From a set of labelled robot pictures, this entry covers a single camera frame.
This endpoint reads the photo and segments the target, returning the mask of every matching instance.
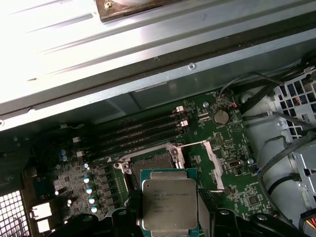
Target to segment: capacitor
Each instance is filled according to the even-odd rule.
[[[97,197],[96,196],[92,196],[92,197],[89,198],[89,203],[90,204],[94,204],[96,202],[96,200],[97,200]]]
[[[262,170],[261,168],[254,168],[252,172],[254,174],[259,174],[261,172],[261,170]]]
[[[250,165],[252,165],[254,162],[255,162],[255,161],[254,161],[252,158],[249,158],[249,159],[247,160],[247,163],[250,164]]]
[[[62,157],[61,157],[61,160],[62,160],[63,162],[66,162],[66,161],[68,160],[68,157],[67,157],[67,156],[62,156]]]
[[[86,192],[87,194],[91,194],[93,192],[93,187],[88,187]]]
[[[58,196],[60,194],[62,194],[64,191],[66,191],[66,188],[61,188],[55,191],[55,195]]]
[[[214,114],[214,121],[217,124],[220,125],[225,125],[228,123],[229,121],[229,114],[226,111],[223,110],[218,110],[215,114]]]
[[[91,211],[92,213],[96,213],[98,211],[98,205],[94,205],[92,208],[91,208]]]
[[[90,177],[89,176],[86,176],[84,179],[83,179],[83,182],[85,184],[89,183],[90,182]]]
[[[76,200],[77,200],[76,197],[70,197],[70,198],[68,198],[67,203],[68,203],[68,204],[72,204],[72,203],[75,202]]]

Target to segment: green circuit board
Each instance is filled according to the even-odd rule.
[[[152,127],[157,126],[157,120],[155,120],[157,117],[170,114],[171,111],[174,111],[179,106],[183,106],[184,111],[175,120],[186,120],[188,126],[185,126],[181,132],[176,133],[172,129],[163,131],[160,127],[151,130]],[[216,122],[214,116],[218,111],[225,112],[228,115],[228,117],[221,117],[223,120],[227,119],[224,125]],[[170,118],[174,119],[174,115],[164,118],[167,118],[169,121]],[[146,137],[142,137],[141,132],[137,133],[143,127],[147,129]],[[127,128],[132,128],[135,132],[130,132]],[[102,155],[104,153],[100,152],[99,147],[95,145],[101,138],[93,138],[94,133],[98,133],[101,136],[102,131],[105,134],[103,139],[107,140],[106,144],[110,147],[106,150],[105,155]],[[73,144],[73,137],[85,136],[87,138],[83,140],[84,144],[82,141]],[[41,143],[38,146],[39,149],[49,154],[45,155],[45,153],[42,153],[38,156],[40,156],[39,159],[41,159],[42,164],[49,164],[50,167],[43,176],[51,176],[52,179],[54,179],[53,177],[58,177],[54,179],[54,188],[67,187],[68,192],[65,194],[65,198],[69,195],[69,192],[77,197],[76,203],[65,213],[65,219],[80,213],[89,213],[91,210],[91,204],[88,202],[91,195],[85,192],[85,189],[91,184],[83,183],[83,178],[86,176],[91,177],[95,186],[96,190],[93,195],[99,198],[97,201],[99,211],[96,214],[102,219],[110,209],[123,207],[128,196],[126,177],[129,177],[134,182],[134,185],[137,185],[137,180],[135,180],[137,175],[123,175],[120,169],[114,167],[116,160],[119,160],[124,155],[161,144],[181,143],[187,145],[204,140],[210,142],[212,150],[219,159],[223,170],[221,178],[225,192],[213,193],[215,204],[220,208],[234,210],[244,219],[247,219],[253,213],[268,212],[270,207],[261,193],[257,174],[254,172],[256,163],[241,114],[238,108],[219,99],[215,92],[205,93],[95,125],[93,128],[72,130],[70,135],[59,142],[50,143],[49,145]],[[89,158],[86,156],[79,158],[78,152],[83,151],[87,144],[89,144],[88,147],[90,149],[92,147],[96,152],[86,152],[85,154],[90,155]],[[61,150],[66,150],[67,161],[62,161]],[[185,159],[185,167],[197,169],[198,188],[216,191],[215,166],[210,161],[204,145],[198,143],[187,146],[182,149],[182,152]],[[133,162],[144,161],[146,163],[155,158],[157,159],[155,164],[141,163],[139,167],[147,167],[149,169],[157,169],[160,166],[166,169],[175,168],[166,162],[167,156],[168,152],[166,149],[160,149],[136,156],[133,158]],[[90,162],[91,168],[89,170],[83,167],[84,162]],[[104,177],[107,180],[106,184],[102,180]],[[110,191],[103,187],[108,184]]]
[[[158,143],[151,143],[148,147],[166,142],[177,142],[190,144],[202,140],[209,140],[217,158],[220,159],[223,175],[222,180],[225,188],[231,192],[224,194],[214,194],[217,205],[222,208],[229,208],[247,219],[247,216],[256,212],[267,212],[268,202],[263,197],[256,173],[255,162],[247,164],[248,159],[254,159],[251,145],[247,138],[246,130],[238,109],[231,107],[225,101],[219,100],[215,92],[195,96],[190,99],[175,102],[166,106],[155,108],[143,113],[129,116],[120,120],[106,123],[104,126],[120,127],[122,124],[142,120],[146,117],[154,117],[155,114],[172,110],[177,106],[184,106],[188,116],[189,128],[186,134],[179,135],[173,139],[161,140]],[[218,110],[224,110],[229,114],[229,121],[225,125],[218,125],[214,121],[213,115]],[[115,154],[111,156],[113,160],[128,154],[131,151]],[[143,155],[139,159],[153,157],[165,151]],[[203,145],[188,146],[183,149],[186,165],[196,168],[198,171],[198,188],[216,190],[216,180],[214,177],[214,164],[209,160]],[[240,165],[231,168],[230,163],[238,160]],[[118,198],[123,203],[127,198],[127,190],[124,184],[122,172],[112,169],[118,188]]]

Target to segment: ventilation grille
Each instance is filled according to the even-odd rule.
[[[0,236],[28,236],[29,228],[19,191],[0,197]]]
[[[316,124],[316,82],[311,77],[298,77],[276,90],[282,112]],[[302,127],[287,122],[292,138],[302,136]]]

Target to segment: metal panel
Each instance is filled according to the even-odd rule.
[[[23,129],[38,131],[61,121],[89,119],[92,122],[101,122],[119,118],[214,90],[233,77],[249,71],[266,72],[287,66],[313,49],[315,43],[316,30],[277,39],[197,62],[193,70],[186,65],[59,104],[34,107],[28,113],[9,114],[0,118],[3,120],[0,131],[34,121],[38,123],[28,124]]]
[[[312,0],[187,0],[102,24],[92,3],[3,6],[0,103],[316,9]]]

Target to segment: chip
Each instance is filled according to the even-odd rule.
[[[98,174],[99,174],[99,175],[105,174],[105,169],[100,169],[100,170],[98,171]]]
[[[164,153],[154,156],[153,158],[140,160],[132,165],[133,174],[137,183],[137,187],[140,189],[140,171],[142,169],[172,169],[174,168],[170,153]]]
[[[249,200],[249,204],[252,206],[252,205],[256,205],[259,203],[259,199],[257,196],[251,196],[251,197],[248,197],[248,200]]]
[[[108,178],[106,176],[103,176],[100,178],[100,182],[107,182]]]
[[[142,191],[142,226],[153,237],[188,236],[197,227],[197,183],[186,171],[151,172]]]

